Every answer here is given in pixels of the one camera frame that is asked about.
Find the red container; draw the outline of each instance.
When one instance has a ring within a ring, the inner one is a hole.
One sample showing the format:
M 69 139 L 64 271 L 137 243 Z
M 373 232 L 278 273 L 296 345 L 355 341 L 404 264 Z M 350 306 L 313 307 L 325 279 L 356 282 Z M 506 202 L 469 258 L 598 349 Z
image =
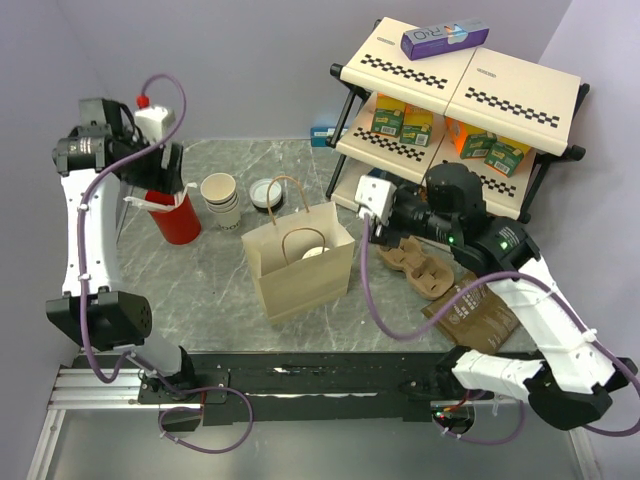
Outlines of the red container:
M 175 205 L 173 195 L 148 191 L 144 197 L 148 202 L 161 205 Z M 185 245 L 200 234 L 202 226 L 193 210 L 189 195 L 180 206 L 170 212 L 149 212 L 162 232 L 165 240 L 173 245 Z

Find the box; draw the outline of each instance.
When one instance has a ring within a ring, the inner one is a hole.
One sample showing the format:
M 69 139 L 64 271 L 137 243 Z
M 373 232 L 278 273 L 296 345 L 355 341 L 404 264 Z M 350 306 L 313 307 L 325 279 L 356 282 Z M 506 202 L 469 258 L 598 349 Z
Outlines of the box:
M 404 109 L 404 123 L 400 131 L 400 143 L 429 145 L 431 129 L 433 128 L 433 113 L 424 108 L 407 105 Z
M 460 158 L 486 157 L 497 137 L 473 125 L 446 117 L 447 129 Z
M 405 106 L 406 103 L 403 101 L 379 93 L 371 131 L 390 137 L 400 135 Z
M 433 317 L 456 293 L 476 279 L 473 273 L 466 273 L 443 297 L 422 309 L 424 316 Z M 458 300 L 436 328 L 456 345 L 493 355 L 518 325 L 518 317 L 507 304 L 482 285 Z
M 400 48 L 410 60 L 482 45 L 489 27 L 479 18 L 441 23 L 404 32 Z
M 529 145 L 510 138 L 498 137 L 498 141 L 489 150 L 484 163 L 497 172 L 510 177 L 515 173 L 518 164 L 529 150 L 531 150 Z
M 311 128 L 311 146 L 312 147 L 326 147 L 327 139 L 333 136 L 336 131 L 335 127 L 312 127 Z M 347 128 L 342 129 L 340 138 L 347 133 Z

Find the white wall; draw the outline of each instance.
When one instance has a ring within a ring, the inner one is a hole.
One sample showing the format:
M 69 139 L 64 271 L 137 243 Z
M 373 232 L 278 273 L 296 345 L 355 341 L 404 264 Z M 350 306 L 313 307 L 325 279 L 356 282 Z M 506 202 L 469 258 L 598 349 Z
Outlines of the white wall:
M 170 71 L 190 99 L 181 135 L 216 138 L 304 138 L 311 126 L 335 123 L 346 89 L 329 67 L 351 58 L 376 18 L 427 26 L 479 16 L 492 28 L 490 48 L 537 61 L 570 3 L 57 1 L 116 98 L 133 103 L 150 74 Z
M 582 76 L 592 92 L 572 127 L 587 149 L 552 168 L 532 211 L 531 232 L 567 298 L 619 356 L 640 363 L 640 4 L 573 0 L 541 63 Z M 627 388 L 599 426 L 627 428 L 640 401 Z M 607 479 L 640 477 L 640 436 L 592 436 Z
M 44 314 L 66 263 L 51 150 L 78 121 L 78 99 L 104 91 L 49 0 L 1 2 L 0 65 L 0 477 L 13 480 L 26 476 L 58 365 L 76 351 Z

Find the paper bag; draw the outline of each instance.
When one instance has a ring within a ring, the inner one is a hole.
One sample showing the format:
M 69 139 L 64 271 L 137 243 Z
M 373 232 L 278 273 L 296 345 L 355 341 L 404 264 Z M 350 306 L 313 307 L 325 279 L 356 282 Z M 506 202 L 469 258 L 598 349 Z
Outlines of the paper bag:
M 427 318 L 433 317 L 456 293 L 475 280 L 477 277 L 473 273 L 467 273 L 443 297 L 424 307 L 422 313 Z M 456 345 L 493 355 L 518 325 L 518 317 L 507 304 L 482 285 L 456 302 L 436 328 Z
M 297 185 L 305 210 L 276 219 L 269 190 L 280 178 Z M 355 241 L 338 223 L 336 204 L 309 207 L 300 184 L 280 176 L 267 189 L 267 207 L 271 223 L 244 234 L 242 243 L 269 321 L 283 322 L 347 293 Z M 321 254 L 302 258 L 310 249 L 323 246 L 326 250 Z

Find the paper cup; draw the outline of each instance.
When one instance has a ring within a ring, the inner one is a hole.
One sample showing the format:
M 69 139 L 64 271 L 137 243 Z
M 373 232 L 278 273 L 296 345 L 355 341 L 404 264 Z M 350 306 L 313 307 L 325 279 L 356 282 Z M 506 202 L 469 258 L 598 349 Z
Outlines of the paper cup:
M 234 192 L 234 194 L 231 195 L 231 197 L 224 202 L 219 202 L 219 203 L 209 202 L 205 199 L 204 203 L 206 203 L 207 205 L 211 205 L 212 207 L 226 207 L 237 201 L 238 201 L 238 194 Z
M 202 181 L 200 193 L 210 205 L 224 205 L 236 194 L 236 181 L 227 173 L 214 173 Z
M 235 230 L 240 225 L 240 206 L 236 205 L 228 212 L 214 212 L 214 216 L 222 230 Z
M 224 206 L 214 206 L 214 205 L 210 205 L 207 204 L 207 210 L 209 210 L 212 213 L 225 213 L 228 212 L 234 208 L 238 207 L 238 199 L 236 198 L 235 201 L 231 202 L 228 205 L 224 205 Z

